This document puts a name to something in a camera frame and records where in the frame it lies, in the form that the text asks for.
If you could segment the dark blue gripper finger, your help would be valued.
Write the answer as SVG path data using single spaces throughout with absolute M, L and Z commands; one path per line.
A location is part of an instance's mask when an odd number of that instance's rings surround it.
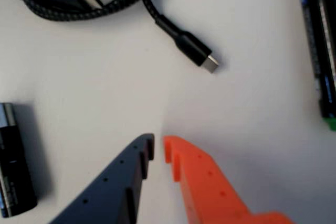
M 52 223 L 136 223 L 154 134 L 134 139 Z

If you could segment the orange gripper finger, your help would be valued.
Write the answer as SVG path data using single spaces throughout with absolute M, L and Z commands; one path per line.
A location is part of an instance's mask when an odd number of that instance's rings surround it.
M 279 212 L 253 214 L 201 148 L 174 135 L 163 138 L 165 161 L 180 185 L 189 223 L 291 223 Z

